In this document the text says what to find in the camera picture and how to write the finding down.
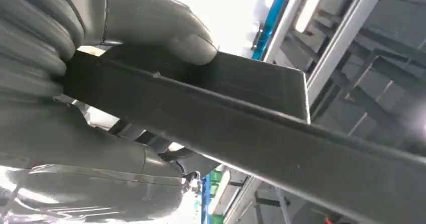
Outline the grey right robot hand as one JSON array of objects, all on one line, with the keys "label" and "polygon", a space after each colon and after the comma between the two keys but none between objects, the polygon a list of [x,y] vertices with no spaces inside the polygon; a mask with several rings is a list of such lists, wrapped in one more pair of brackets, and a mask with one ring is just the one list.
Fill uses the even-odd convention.
[{"label": "grey right robot hand", "polygon": [[178,209],[199,173],[58,100],[79,47],[144,43],[190,65],[218,52],[175,0],[1,0],[1,223],[152,220]]}]

